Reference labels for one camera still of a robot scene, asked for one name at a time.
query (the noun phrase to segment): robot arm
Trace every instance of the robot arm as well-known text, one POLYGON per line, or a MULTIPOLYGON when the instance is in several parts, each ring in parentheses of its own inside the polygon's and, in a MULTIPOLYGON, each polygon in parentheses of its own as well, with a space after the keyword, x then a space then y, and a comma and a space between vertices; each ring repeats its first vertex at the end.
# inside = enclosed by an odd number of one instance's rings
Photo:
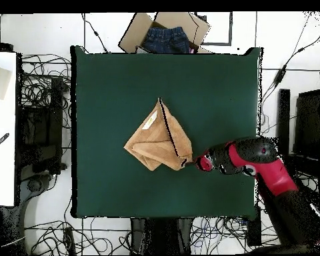
POLYGON ((254 176, 282 244, 320 241, 320 217, 277 157, 275 144, 269 138, 245 138, 216 145, 196 158, 195 164, 202 171, 218 169, 226 175, 254 176))

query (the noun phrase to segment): towel label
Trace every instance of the towel label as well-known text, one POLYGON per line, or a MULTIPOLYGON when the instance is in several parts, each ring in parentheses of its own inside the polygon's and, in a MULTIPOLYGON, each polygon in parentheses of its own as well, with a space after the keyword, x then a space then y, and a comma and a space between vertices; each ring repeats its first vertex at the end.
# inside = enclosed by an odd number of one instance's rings
POLYGON ((157 118, 157 110, 152 114, 152 116, 148 119, 146 124, 142 127, 142 129, 149 129, 150 126, 152 126, 152 123, 157 118))

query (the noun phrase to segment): green tablecloth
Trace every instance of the green tablecloth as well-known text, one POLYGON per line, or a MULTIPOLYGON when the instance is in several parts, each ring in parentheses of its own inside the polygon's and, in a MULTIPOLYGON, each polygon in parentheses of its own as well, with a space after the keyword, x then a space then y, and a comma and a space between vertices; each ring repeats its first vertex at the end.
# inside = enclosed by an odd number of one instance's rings
POLYGON ((253 178, 194 166, 149 171, 123 146, 158 97, 190 138, 194 157, 255 136, 259 54, 85 54, 72 47, 76 216, 253 217, 253 178))

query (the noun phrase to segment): denim fabric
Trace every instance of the denim fabric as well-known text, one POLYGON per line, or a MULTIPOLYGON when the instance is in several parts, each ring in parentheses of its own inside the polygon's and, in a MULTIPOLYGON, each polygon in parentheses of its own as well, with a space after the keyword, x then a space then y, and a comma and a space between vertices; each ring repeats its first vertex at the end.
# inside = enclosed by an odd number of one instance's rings
POLYGON ((157 54, 189 53, 189 39, 182 27, 174 29, 152 27, 148 30, 142 47, 157 54))

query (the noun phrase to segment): tan cloth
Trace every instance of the tan cloth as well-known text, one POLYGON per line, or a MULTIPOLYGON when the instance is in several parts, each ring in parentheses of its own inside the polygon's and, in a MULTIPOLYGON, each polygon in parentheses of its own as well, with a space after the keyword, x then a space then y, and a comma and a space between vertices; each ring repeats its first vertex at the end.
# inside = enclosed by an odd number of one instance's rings
POLYGON ((124 148, 151 171, 160 164, 178 171, 183 168, 183 163, 192 161, 189 138, 160 98, 124 148))

